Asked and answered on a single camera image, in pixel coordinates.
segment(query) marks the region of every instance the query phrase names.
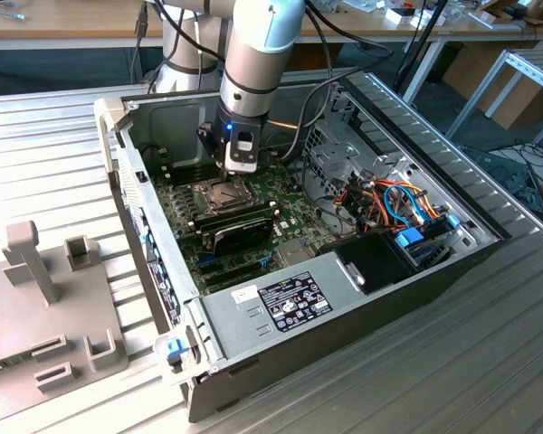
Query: white label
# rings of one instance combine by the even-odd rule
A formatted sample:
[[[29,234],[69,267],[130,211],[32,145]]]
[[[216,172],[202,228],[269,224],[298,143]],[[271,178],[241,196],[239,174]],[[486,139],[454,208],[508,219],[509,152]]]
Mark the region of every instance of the white label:
[[[326,301],[326,299],[324,298],[324,301],[320,301],[319,303],[316,303],[316,308],[317,309],[322,309],[324,306],[327,306],[328,305],[328,302]]]
[[[232,292],[232,297],[235,300],[236,305],[251,300],[252,298],[257,298],[257,285],[250,285],[249,287],[237,289]]]

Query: sticker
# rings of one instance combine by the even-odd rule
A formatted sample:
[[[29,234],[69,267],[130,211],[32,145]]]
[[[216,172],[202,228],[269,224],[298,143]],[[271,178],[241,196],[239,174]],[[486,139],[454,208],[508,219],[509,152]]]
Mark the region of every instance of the sticker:
[[[332,310],[309,272],[259,289],[257,293],[281,332],[288,332]]]
[[[249,287],[237,289],[232,292],[232,297],[235,300],[236,305],[251,300],[252,298],[257,298],[257,286],[250,285]]]

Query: black cable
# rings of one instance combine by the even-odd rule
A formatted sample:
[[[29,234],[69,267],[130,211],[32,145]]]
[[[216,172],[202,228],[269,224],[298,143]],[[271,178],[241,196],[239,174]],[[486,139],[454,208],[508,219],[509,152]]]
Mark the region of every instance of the black cable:
[[[420,30],[420,23],[423,21],[423,15],[424,15],[424,7],[426,6],[426,0],[423,0],[423,7],[420,9],[420,17],[418,18],[418,24],[416,25],[416,30],[414,30],[413,39],[410,40],[410,43],[408,44],[408,48],[406,49],[405,55],[403,56],[402,60],[400,61],[400,64],[398,65],[398,69],[396,70],[395,74],[395,81],[398,80],[398,73],[402,69],[403,66],[405,66],[406,58],[408,57],[408,53],[412,50],[414,41],[416,40],[416,36],[418,35],[418,31]]]
[[[210,56],[213,56],[218,61],[225,62],[225,58],[222,57],[221,54],[214,52],[213,50],[207,47],[204,47],[203,45],[200,45],[191,36],[185,33],[183,29],[181,28],[181,26],[177,25],[177,23],[173,21],[173,18],[171,18],[171,15],[169,15],[169,13],[167,12],[167,10],[165,9],[165,7],[163,6],[160,0],[155,0],[155,5],[159,9],[159,11],[161,11],[161,14],[165,16],[165,18],[167,19],[171,27],[173,27],[178,33],[181,33],[181,36],[183,37],[183,39],[185,39],[187,42],[193,45],[197,50],[201,50],[202,52],[209,54]]]
[[[305,0],[306,2],[306,6],[311,9],[311,11],[319,18],[319,20],[321,22],[323,22],[327,27],[329,27],[330,29],[332,29],[334,32],[348,38],[348,39],[351,39],[352,41],[356,41],[356,42],[360,42],[360,43],[365,43],[366,45],[371,45],[373,47],[377,47],[377,48],[380,48],[382,50],[384,50],[386,52],[385,55],[383,56],[376,56],[374,53],[368,53],[369,55],[371,56],[374,56],[374,57],[385,57],[385,58],[388,58],[390,57],[390,54],[392,53],[392,50],[390,50],[390,48],[386,47],[385,45],[381,44],[381,43],[378,43],[378,42],[374,42],[374,41],[369,41],[368,39],[364,39],[364,38],[361,38],[359,36],[355,36],[354,34],[352,33],[348,33],[346,32],[345,30],[342,30],[340,29],[339,27],[337,27],[336,25],[334,25],[333,23],[331,23],[323,14],[322,12],[319,11],[319,9],[311,2],[311,0]]]
[[[304,118],[304,114],[306,112],[306,107],[308,106],[308,104],[310,103],[310,100],[311,98],[315,95],[315,93],[322,89],[324,86],[327,86],[335,81],[338,81],[338,80],[341,80],[349,75],[352,75],[352,74],[356,74],[357,72],[361,72],[367,68],[371,68],[375,65],[378,65],[378,63],[382,63],[383,61],[385,61],[386,59],[390,58],[390,56],[392,55],[392,52],[390,52],[388,54],[388,56],[386,57],[379,57],[378,59],[376,59],[375,61],[372,61],[370,63],[367,63],[367,64],[364,64],[364,65],[360,65],[360,66],[357,66],[355,68],[351,68],[345,72],[342,72],[338,75],[335,75],[333,76],[331,79],[327,79],[327,80],[324,80],[322,81],[318,86],[316,86],[314,89],[311,90],[311,92],[308,94],[308,96],[306,97],[306,99],[304,100],[304,103],[301,107],[301,112],[300,112],[300,119],[298,121],[298,129],[296,130],[296,135],[295,137],[293,138],[293,143],[291,144],[290,146],[290,149],[288,149],[288,152],[285,153],[285,155],[281,158],[282,161],[285,161],[287,160],[291,153],[293,152],[294,148],[296,147],[296,145],[298,144],[298,139],[300,138],[300,133],[301,133],[301,130],[302,130],[302,125],[303,125],[303,118]],[[310,122],[306,123],[306,125],[304,127],[309,127],[311,125],[313,125],[313,123],[318,120],[318,118],[321,116],[321,114],[317,115],[316,117],[314,117],[314,119],[312,119]]]
[[[324,48],[324,54],[326,55],[326,63],[328,64],[329,70],[331,69],[331,58],[330,58],[330,55],[329,55],[328,43],[326,41],[326,37],[324,35],[324,32],[321,30],[321,27],[319,27],[318,21],[316,21],[313,18],[310,11],[313,12],[320,19],[321,22],[323,22],[330,29],[332,29],[335,32],[341,34],[342,36],[346,36],[347,38],[353,39],[353,40],[355,40],[357,42],[362,42],[362,43],[366,43],[368,45],[374,45],[376,47],[382,48],[383,50],[385,50],[387,52],[387,54],[385,56],[382,56],[382,57],[375,56],[375,57],[377,57],[377,60],[374,61],[374,62],[370,62],[369,64],[357,66],[356,68],[352,68],[352,69],[350,69],[350,70],[348,70],[346,72],[343,72],[343,73],[341,73],[341,74],[339,74],[339,75],[337,75],[335,77],[334,76],[329,77],[327,80],[322,81],[318,86],[316,86],[308,94],[308,96],[304,100],[304,103],[303,103],[303,105],[301,107],[300,119],[298,120],[298,129],[296,130],[296,134],[295,134],[295,136],[293,138],[293,142],[292,142],[292,144],[290,146],[290,149],[288,149],[288,152],[286,152],[285,155],[281,158],[282,161],[287,160],[290,157],[293,150],[295,149],[296,145],[298,144],[298,140],[300,139],[301,130],[303,128],[311,127],[323,115],[324,110],[326,109],[326,106],[329,103],[329,96],[330,96],[330,93],[331,93],[330,88],[328,88],[328,95],[327,95],[326,100],[324,101],[322,109],[310,121],[306,122],[305,124],[303,123],[304,122],[304,117],[305,117],[305,114],[306,114],[306,108],[307,108],[308,104],[310,103],[311,98],[313,97],[313,95],[318,90],[320,90],[324,86],[329,85],[330,83],[333,83],[334,81],[343,79],[344,77],[347,77],[348,75],[352,75],[352,74],[355,74],[356,72],[361,72],[361,71],[365,70],[366,68],[370,68],[372,66],[375,66],[378,63],[380,63],[382,61],[385,61],[386,59],[390,58],[390,56],[392,56],[392,54],[394,53],[391,49],[389,49],[388,47],[385,47],[384,45],[382,45],[380,43],[371,42],[371,41],[365,40],[363,38],[358,38],[358,37],[356,37],[355,35],[353,35],[351,33],[348,33],[348,32],[345,32],[345,31],[339,29],[336,25],[334,25],[330,21],[328,21],[324,17],[324,15],[318,10],[318,8],[316,8],[316,6],[314,6],[314,4],[310,0],[305,0],[305,1],[306,1],[306,5],[308,6],[308,8],[306,9],[306,15],[310,18],[312,24],[314,25],[314,27],[316,29],[316,32],[318,32],[319,38],[322,41],[322,47]]]
[[[328,47],[328,42],[326,41],[326,35],[322,31],[322,28],[318,24],[318,20],[316,20],[316,18],[311,13],[309,8],[306,8],[306,15],[308,16],[314,28],[316,29],[316,32],[318,32],[319,39],[322,42],[322,49],[324,51],[324,57],[326,58],[326,68],[328,69],[328,78],[331,79],[332,78],[332,57],[329,54],[329,47]],[[328,86],[328,91],[326,92],[326,99],[324,99],[324,104],[322,104],[322,107],[318,110],[318,114],[316,114],[316,116],[314,116],[312,120],[310,120],[309,122],[306,122],[306,124],[304,125],[305,128],[313,125],[314,122],[316,122],[324,114],[324,110],[328,106],[331,95],[332,95],[332,89]]]
[[[133,55],[133,58],[130,61],[130,69],[129,69],[130,84],[135,84],[135,61],[137,60],[140,46],[141,46],[141,40],[137,39],[137,44],[135,45],[135,54]]]
[[[179,14],[179,23],[178,23],[179,27],[181,27],[181,24],[183,23],[184,14],[185,14],[185,9],[181,9],[181,13]],[[163,68],[163,65],[167,64],[167,62],[170,61],[173,56],[175,56],[175,52],[177,51],[178,46],[179,46],[179,32],[177,32],[175,35],[173,50],[171,50],[169,55],[165,59],[163,59],[163,61],[159,63],[159,65],[153,71],[153,78],[151,79],[151,82],[148,84],[147,94],[151,93],[151,90],[153,90],[153,86],[155,86],[155,83],[157,82],[159,72],[161,71],[161,68]]]
[[[193,16],[195,17],[195,38],[197,39],[197,43],[201,43],[201,40],[199,39],[199,17],[197,16],[197,12],[193,12]],[[197,50],[197,53],[199,54],[199,79],[197,80],[197,90],[200,90],[201,80],[203,78],[203,54],[201,50]]]
[[[400,92],[400,89],[402,88],[403,84],[405,83],[406,78],[408,77],[408,74],[410,73],[410,70],[413,68],[414,63],[416,62],[416,59],[418,58],[418,55],[420,54],[420,51],[424,48],[424,45],[426,44],[426,40],[428,39],[428,36],[431,34],[431,31],[434,28],[434,25],[436,24],[436,21],[438,20],[438,17],[441,16],[441,13],[443,12],[444,7],[446,6],[448,0],[439,0],[439,2],[436,4],[436,8],[434,9],[433,16],[427,23],[426,27],[424,28],[423,34],[420,37],[420,40],[418,41],[418,44],[416,45],[416,49],[413,53],[411,53],[411,57],[408,60],[408,63],[401,68],[401,70],[398,72],[398,78],[395,80],[393,91],[396,93]]]
[[[148,28],[148,10],[147,2],[143,2],[138,10],[137,22],[135,23],[135,36],[137,37],[137,43],[135,44],[135,54],[130,62],[129,76],[130,84],[135,84],[135,61],[137,61],[138,52],[140,51],[141,41],[147,36]]]
[[[141,156],[143,156],[149,149],[156,149],[158,151],[159,149],[161,149],[161,146],[155,145],[154,143],[147,143],[140,147],[138,149],[138,152],[141,154]]]

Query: slotted aluminum surface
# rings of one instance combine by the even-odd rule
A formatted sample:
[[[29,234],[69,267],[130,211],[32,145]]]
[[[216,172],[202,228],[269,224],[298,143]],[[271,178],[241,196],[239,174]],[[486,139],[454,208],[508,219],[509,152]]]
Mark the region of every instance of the slotted aluminum surface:
[[[11,110],[18,116],[0,117],[0,210],[12,219],[38,216],[47,244],[68,231],[100,241],[132,362],[0,422],[0,432],[543,431],[543,226],[377,79],[352,81],[513,235],[508,245],[431,305],[190,426],[178,388],[161,383],[148,353],[155,327],[98,148],[85,145],[96,141],[88,98],[81,94],[84,116],[76,118],[64,116],[71,103],[62,95],[22,97]],[[134,90],[97,90],[90,101]],[[73,93],[64,95],[70,101]],[[0,113],[16,98],[0,99]],[[33,110],[40,98],[51,115]],[[31,111],[37,120],[17,122]],[[367,122],[365,130],[390,146],[376,126]]]
[[[505,62],[543,87],[543,50],[508,52]]]

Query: blue wire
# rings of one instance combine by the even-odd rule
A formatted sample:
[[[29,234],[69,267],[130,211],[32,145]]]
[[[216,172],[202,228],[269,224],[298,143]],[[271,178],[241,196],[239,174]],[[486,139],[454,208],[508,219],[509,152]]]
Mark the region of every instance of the blue wire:
[[[384,203],[385,203],[385,206],[386,206],[386,210],[388,211],[388,213],[390,215],[397,218],[401,222],[404,222],[406,227],[410,228],[410,224],[408,223],[408,220],[405,219],[404,217],[401,217],[398,214],[394,213],[392,211],[392,209],[390,208],[390,204],[388,203],[388,194],[390,193],[390,190],[393,189],[393,188],[396,188],[396,189],[401,190],[402,192],[404,192],[408,196],[408,198],[410,199],[410,202],[413,203],[413,206],[416,209],[416,212],[418,212],[418,215],[420,215],[425,222],[430,221],[430,217],[428,217],[428,215],[423,214],[424,211],[421,210],[420,206],[418,206],[418,204],[416,203],[416,199],[414,198],[414,195],[412,193],[410,193],[410,191],[407,188],[403,187],[402,185],[391,185],[390,187],[386,188],[386,190],[384,191]]]

